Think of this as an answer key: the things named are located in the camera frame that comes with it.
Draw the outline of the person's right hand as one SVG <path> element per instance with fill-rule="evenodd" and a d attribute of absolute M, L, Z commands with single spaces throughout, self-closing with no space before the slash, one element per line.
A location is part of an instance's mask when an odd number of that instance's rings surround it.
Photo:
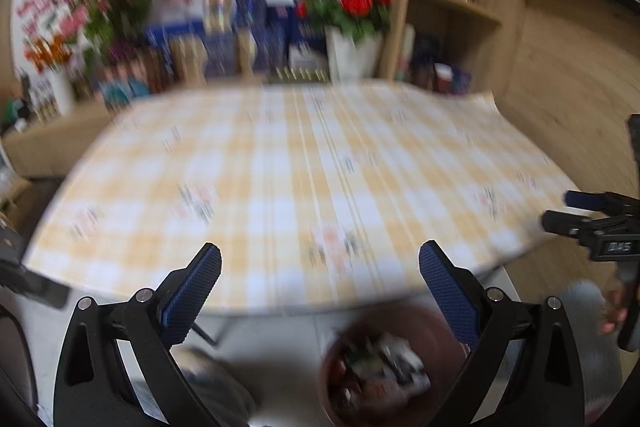
<path fill-rule="evenodd" d="M 603 298 L 601 332 L 611 334 L 618 325 L 626 320 L 628 287 L 623 282 L 614 279 L 603 289 Z"/>

